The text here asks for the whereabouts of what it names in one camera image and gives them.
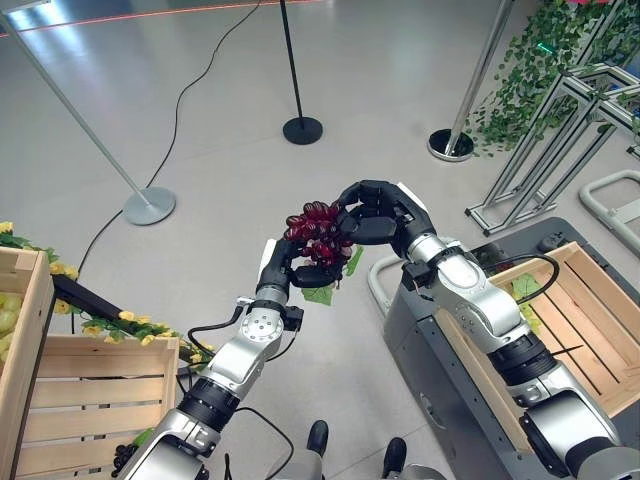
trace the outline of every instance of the black pole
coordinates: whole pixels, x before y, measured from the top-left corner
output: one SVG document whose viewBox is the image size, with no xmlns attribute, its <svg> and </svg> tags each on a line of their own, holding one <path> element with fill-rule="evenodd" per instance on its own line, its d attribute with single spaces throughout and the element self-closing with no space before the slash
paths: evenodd
<svg viewBox="0 0 640 480">
<path fill-rule="evenodd" d="M 300 90 L 298 89 L 298 76 L 296 75 L 296 65 L 293 60 L 293 48 L 291 47 L 291 32 L 289 31 L 289 18 L 287 17 L 287 6 L 285 0 L 280 0 L 280 12 L 282 13 L 282 26 L 284 28 L 284 38 L 287 43 L 287 53 L 289 54 L 289 66 L 291 67 L 291 80 L 293 81 L 293 92 L 296 97 L 298 117 L 292 118 L 282 127 L 284 137 L 296 145 L 308 145 L 314 143 L 322 136 L 322 124 L 315 118 L 302 115 L 302 103 L 300 102 Z"/>
</svg>

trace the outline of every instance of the red line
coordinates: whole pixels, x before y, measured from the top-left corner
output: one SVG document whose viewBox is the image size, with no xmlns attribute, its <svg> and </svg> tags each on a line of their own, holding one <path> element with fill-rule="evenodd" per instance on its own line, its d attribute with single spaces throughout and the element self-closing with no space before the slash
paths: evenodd
<svg viewBox="0 0 640 480">
<path fill-rule="evenodd" d="M 324 0 L 287 0 L 287 3 L 319 3 Z M 277 5 L 278 1 L 264 1 L 261 5 Z M 189 8 L 179 8 L 175 10 L 157 10 L 155 12 L 146 12 L 146 13 L 129 13 L 125 15 L 114 15 L 112 17 L 103 17 L 103 18 L 93 18 L 90 20 L 79 20 L 77 22 L 66 22 L 66 23 L 58 23 L 56 25 L 45 25 L 42 27 L 33 27 L 33 28 L 25 28 L 24 30 L 20 30 L 21 33 L 24 32 L 32 32 L 36 30 L 50 30 L 52 28 L 58 27 L 68 27 L 68 26 L 76 26 L 76 25 L 89 25 L 92 23 L 104 23 L 104 22 L 112 22 L 114 20 L 129 20 L 131 18 L 142 18 L 142 17 L 156 17 L 160 15 L 173 15 L 176 13 L 193 13 L 193 12 L 207 12 L 211 10 L 222 10 L 227 8 L 241 8 L 241 7 L 251 7 L 255 6 L 256 3 L 229 3 L 224 5 L 210 5 L 208 7 L 189 7 Z M 8 33 L 0 33 L 0 38 L 8 37 Z"/>
</svg>

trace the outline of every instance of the wooden crate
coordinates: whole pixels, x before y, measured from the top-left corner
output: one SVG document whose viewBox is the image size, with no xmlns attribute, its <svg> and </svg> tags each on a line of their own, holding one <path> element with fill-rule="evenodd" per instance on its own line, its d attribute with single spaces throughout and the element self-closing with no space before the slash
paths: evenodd
<svg viewBox="0 0 640 480">
<path fill-rule="evenodd" d="M 111 478 L 115 447 L 174 407 L 178 350 L 177 338 L 142 347 L 135 339 L 110 345 L 47 337 L 16 478 Z M 99 467 L 105 468 L 89 473 Z"/>
<path fill-rule="evenodd" d="M 0 291 L 23 296 L 6 364 L 0 362 L 0 479 L 11 475 L 38 352 L 53 306 L 49 262 L 42 252 L 0 247 Z"/>
<path fill-rule="evenodd" d="M 530 302 L 542 320 L 539 337 L 551 352 L 582 345 L 556 358 L 613 417 L 640 399 L 640 307 L 576 243 L 549 255 L 560 263 L 560 276 Z M 547 262 L 533 260 L 490 281 L 508 289 L 513 280 L 530 273 L 543 285 L 551 272 Z M 516 450 L 531 452 L 518 424 L 523 410 L 487 356 L 448 312 L 438 311 L 436 321 Z"/>
</svg>

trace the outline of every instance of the concrete floor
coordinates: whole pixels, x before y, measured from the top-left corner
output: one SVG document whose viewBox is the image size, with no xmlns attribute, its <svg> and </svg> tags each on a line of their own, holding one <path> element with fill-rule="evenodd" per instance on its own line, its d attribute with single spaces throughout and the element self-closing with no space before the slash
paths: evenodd
<svg viewBox="0 0 640 480">
<path fill-rule="evenodd" d="M 288 62 L 278 7 L 260 8 L 184 100 L 176 148 L 156 182 L 177 194 L 174 214 L 143 228 L 118 219 L 93 250 L 82 283 L 183 332 L 224 321 L 237 295 L 253 293 L 264 242 L 282 233 L 284 218 L 306 201 L 332 201 L 361 178 L 405 182 L 442 234 L 469 246 L 483 243 L 463 210 L 482 198 L 507 157 L 445 164 L 428 154 L 425 140 L 453 121 L 497 4 L 292 5 L 303 106 L 325 127 L 323 138 L 307 147 L 281 136 L 295 110 Z M 533 8 L 533 2 L 516 3 L 507 42 Z M 116 158 L 144 184 L 168 147 L 177 93 L 245 11 L 68 26 L 25 38 Z M 130 192 L 9 39 L 0 39 L 0 59 L 0 217 L 77 264 Z M 491 87 L 487 82 L 483 91 Z M 628 143 L 614 137 L 554 214 L 567 218 L 637 286 L 638 259 L 576 197 L 588 181 L 638 167 L 624 153 Z M 343 282 L 330 308 L 306 304 L 292 291 L 291 304 L 306 310 L 304 328 L 245 403 L 300 447 L 313 421 L 326 419 L 328 479 L 376 478 L 393 436 L 407 440 L 408 461 L 453 479 L 385 347 L 382 318 L 366 287 L 368 266 L 389 252 L 366 249 L 359 271 Z M 52 330 L 68 332 L 67 321 L 54 319 Z M 203 337 L 220 345 L 231 334 Z M 210 463 L 220 476 L 216 469 L 229 452 L 234 477 L 261 478 L 285 450 L 268 427 L 239 414 Z"/>
</svg>

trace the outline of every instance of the green grape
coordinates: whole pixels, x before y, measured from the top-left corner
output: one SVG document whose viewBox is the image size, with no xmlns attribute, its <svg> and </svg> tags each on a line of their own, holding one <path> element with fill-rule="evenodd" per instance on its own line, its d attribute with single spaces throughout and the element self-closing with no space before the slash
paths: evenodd
<svg viewBox="0 0 640 480">
<path fill-rule="evenodd" d="M 0 310 L 0 332 L 11 330 L 18 321 L 17 312 Z"/>
<path fill-rule="evenodd" d="M 4 310 L 9 310 L 12 312 L 19 312 L 20 307 L 22 306 L 22 298 L 15 294 L 5 294 L 6 298 L 4 300 L 4 305 L 2 308 Z"/>
<path fill-rule="evenodd" d="M 9 351 L 11 340 L 13 340 L 13 333 L 9 333 L 5 335 L 3 338 L 0 338 L 0 353 Z"/>
</svg>

